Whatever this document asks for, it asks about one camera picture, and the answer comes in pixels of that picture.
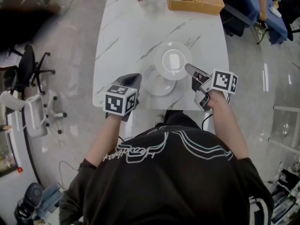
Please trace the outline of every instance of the small vase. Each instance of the small vase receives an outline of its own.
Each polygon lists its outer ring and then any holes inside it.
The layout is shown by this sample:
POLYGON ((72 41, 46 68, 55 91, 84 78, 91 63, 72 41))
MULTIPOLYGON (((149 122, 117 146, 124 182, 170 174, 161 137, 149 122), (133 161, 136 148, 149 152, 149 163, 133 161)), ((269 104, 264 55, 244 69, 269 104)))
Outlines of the small vase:
POLYGON ((142 0, 139 2, 140 7, 145 7, 149 4, 149 0, 142 0))

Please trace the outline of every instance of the marble tabletop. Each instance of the marble tabletop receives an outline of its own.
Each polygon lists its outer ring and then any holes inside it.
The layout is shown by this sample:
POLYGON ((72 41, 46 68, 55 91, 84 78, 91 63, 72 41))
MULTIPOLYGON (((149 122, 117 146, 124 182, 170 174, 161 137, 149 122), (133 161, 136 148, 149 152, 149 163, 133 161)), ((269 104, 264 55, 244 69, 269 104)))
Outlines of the marble tabletop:
MULTIPOLYGON (((193 65, 212 73, 228 71, 228 57, 220 16, 170 11, 166 0, 140 7, 135 0, 107 0, 99 31, 93 81, 93 105, 104 105, 105 87, 116 78, 141 73, 154 64, 160 45, 180 42, 193 55, 193 65)), ((199 110, 192 78, 177 81, 172 92, 156 97, 143 86, 137 109, 199 110)))

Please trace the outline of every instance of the white plate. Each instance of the white plate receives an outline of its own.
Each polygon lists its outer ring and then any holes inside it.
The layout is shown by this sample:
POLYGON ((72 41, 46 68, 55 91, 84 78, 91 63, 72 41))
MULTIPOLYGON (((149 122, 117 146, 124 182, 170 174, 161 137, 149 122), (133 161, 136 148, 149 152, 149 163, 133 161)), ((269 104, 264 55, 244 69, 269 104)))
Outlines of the white plate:
POLYGON ((164 78, 174 81, 180 80, 188 75, 184 65, 193 63, 192 53, 181 43, 166 43, 159 47, 154 63, 164 78))
POLYGON ((154 65, 148 66, 142 73, 142 86, 154 96, 163 96, 171 92, 176 81, 165 79, 154 65))

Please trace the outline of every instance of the gray tile floor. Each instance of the gray tile floor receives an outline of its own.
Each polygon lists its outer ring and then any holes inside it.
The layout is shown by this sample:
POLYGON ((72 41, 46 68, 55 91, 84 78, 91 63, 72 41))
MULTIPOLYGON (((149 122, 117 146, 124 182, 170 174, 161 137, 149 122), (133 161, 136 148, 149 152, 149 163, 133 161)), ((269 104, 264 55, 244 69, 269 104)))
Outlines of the gray tile floor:
MULTIPOLYGON (((57 0, 68 8, 72 0, 57 0)), ((56 75, 45 75, 43 84, 48 96, 57 94, 57 111, 68 117, 56 122, 54 128, 64 133, 52 132, 45 137, 30 138, 30 147, 37 172, 43 185, 61 183, 59 162, 65 160, 77 168, 97 134, 105 115, 92 104, 94 61, 105 3, 107 0, 74 0, 63 16, 47 24, 33 43, 37 60, 44 52, 51 56, 44 67, 56 70, 56 75)), ((280 161, 291 164, 291 152, 267 142, 269 137, 291 143, 295 116, 288 112, 275 112, 273 105, 300 106, 300 39, 271 46, 267 36, 256 45, 250 29, 243 37, 226 36, 230 70, 239 76, 236 95, 231 98, 231 108, 245 136, 250 157, 264 181, 274 177, 280 161), (268 81, 263 82, 263 71, 268 81), (288 124, 287 136, 283 134, 288 124)), ((153 114, 163 111, 133 113, 128 124, 122 124, 120 135, 128 137, 150 128, 153 114)), ((198 124, 203 113, 187 111, 198 124)), ((62 179, 68 187, 76 175, 66 164, 61 164, 62 179)))

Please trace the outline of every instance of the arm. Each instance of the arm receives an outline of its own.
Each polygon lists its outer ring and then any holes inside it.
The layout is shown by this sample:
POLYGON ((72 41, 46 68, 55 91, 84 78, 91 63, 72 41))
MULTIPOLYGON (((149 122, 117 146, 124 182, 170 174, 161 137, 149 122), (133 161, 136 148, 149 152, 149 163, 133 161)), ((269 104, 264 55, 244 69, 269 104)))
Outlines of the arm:
POLYGON ((10 125, 0 125, 0 132, 5 132, 9 129, 11 129, 10 125))
POLYGON ((259 13, 259 19, 262 21, 267 20, 267 0, 259 0, 259 6, 261 7, 261 11, 259 13))
POLYGON ((105 120, 85 159, 98 167, 104 156, 117 146, 122 117, 111 114, 105 120))
POLYGON ((223 93, 212 90, 209 95, 208 106, 212 108, 216 136, 229 147, 237 159, 247 158, 247 144, 223 93))
POLYGON ((60 224, 68 225, 83 215, 83 200, 90 178, 103 157, 117 146, 122 117, 111 114, 81 163, 78 175, 60 202, 60 224))

